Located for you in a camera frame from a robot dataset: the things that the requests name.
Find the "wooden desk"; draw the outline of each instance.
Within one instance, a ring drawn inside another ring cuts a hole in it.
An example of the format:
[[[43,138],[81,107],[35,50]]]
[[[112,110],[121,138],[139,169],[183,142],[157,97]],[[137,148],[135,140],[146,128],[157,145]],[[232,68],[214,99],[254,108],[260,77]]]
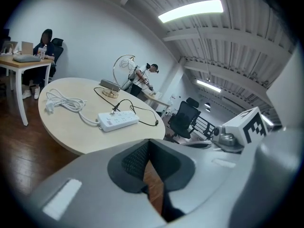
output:
[[[59,90],[66,97],[77,97],[87,100],[82,113],[85,117],[95,120],[98,113],[109,113],[113,106],[107,103],[94,91],[100,87],[99,82],[83,78],[62,78],[49,83],[40,93],[38,108],[43,125],[48,133],[64,148],[76,154],[86,154],[106,148],[110,148],[125,142],[136,141],[146,138],[163,139],[165,136],[165,125],[157,113],[145,102],[137,97],[121,90],[117,99],[109,98],[102,94],[102,89],[96,91],[107,101],[116,105],[123,99],[129,99],[134,106],[149,109],[155,113],[159,124],[147,126],[136,123],[124,128],[103,132],[96,126],[84,123],[78,113],[71,112],[62,106],[55,107],[54,113],[45,111],[47,96],[46,92],[52,88]],[[130,102],[123,101],[119,105],[122,111],[130,110]],[[152,112],[136,109],[140,120],[154,124],[155,118]]]
[[[45,86],[48,84],[48,75],[49,70],[51,68],[52,60],[44,59],[40,62],[29,62],[29,63],[19,63],[13,60],[13,56],[0,56],[0,67],[4,67],[8,70],[11,70],[10,72],[10,89],[13,90],[13,73],[12,71],[16,72],[16,91],[17,91],[17,102],[18,102],[18,108],[21,115],[21,119],[23,121],[23,124],[25,126],[28,125],[27,116],[25,115],[24,105],[23,105],[23,99],[22,99],[22,88],[21,88],[21,75],[23,71],[35,67],[43,67],[48,66],[46,71],[46,77],[45,77]]]
[[[159,100],[159,99],[156,99],[154,98],[153,95],[150,95],[148,92],[145,92],[145,91],[142,91],[144,96],[148,99],[148,101],[146,101],[146,104],[150,105],[152,101],[158,103],[158,104],[161,104],[161,105],[164,105],[166,108],[165,108],[165,111],[161,114],[161,118],[163,118],[166,114],[166,111],[168,110],[168,108],[170,107],[170,105],[162,100]]]

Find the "woman sitting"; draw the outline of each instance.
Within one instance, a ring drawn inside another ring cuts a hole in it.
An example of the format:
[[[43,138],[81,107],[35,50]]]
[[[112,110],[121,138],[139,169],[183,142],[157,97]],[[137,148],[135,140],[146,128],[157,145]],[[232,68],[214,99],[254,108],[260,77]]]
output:
[[[45,45],[47,46],[47,51],[44,58],[54,60],[54,45],[51,42],[53,31],[51,29],[46,29],[41,36],[40,43],[33,49],[33,55],[40,56],[40,49]],[[36,85],[34,98],[37,100],[40,94],[39,85],[43,82],[46,77],[47,66],[40,66],[32,69],[25,70],[23,73],[22,84],[27,87],[24,91],[22,98],[31,97],[31,91],[29,89],[29,82],[33,80],[33,84]]]

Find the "laptop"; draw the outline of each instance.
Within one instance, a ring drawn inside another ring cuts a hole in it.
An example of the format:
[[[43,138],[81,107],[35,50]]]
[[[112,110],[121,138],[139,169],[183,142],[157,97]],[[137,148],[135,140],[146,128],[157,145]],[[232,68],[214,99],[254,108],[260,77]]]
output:
[[[11,46],[13,47],[13,51],[14,51],[17,44],[18,44],[18,42],[16,42],[16,41],[5,40],[3,42],[1,52],[3,52],[5,48],[7,48],[7,51],[9,52],[9,49],[10,49]]]
[[[21,42],[21,51],[23,55],[33,55],[33,43],[30,42]]]

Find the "power strip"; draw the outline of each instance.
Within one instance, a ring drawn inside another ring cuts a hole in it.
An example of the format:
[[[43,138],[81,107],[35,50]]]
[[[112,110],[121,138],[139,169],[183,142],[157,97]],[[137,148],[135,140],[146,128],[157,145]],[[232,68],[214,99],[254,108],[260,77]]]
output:
[[[100,127],[109,132],[122,127],[126,127],[135,123],[138,123],[139,117],[133,111],[114,112],[111,113],[99,113],[97,120],[100,123]]]

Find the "metal railing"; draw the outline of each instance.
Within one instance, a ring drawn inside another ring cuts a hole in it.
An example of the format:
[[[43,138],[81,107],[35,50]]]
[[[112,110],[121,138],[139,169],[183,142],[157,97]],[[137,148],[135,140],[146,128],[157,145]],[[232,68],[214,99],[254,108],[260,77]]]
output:
[[[207,139],[211,137],[215,128],[213,124],[211,124],[210,122],[208,122],[207,120],[205,120],[200,116],[198,116],[196,121],[193,124],[191,124],[191,126],[192,126],[191,132],[197,131],[200,134],[206,136]]]

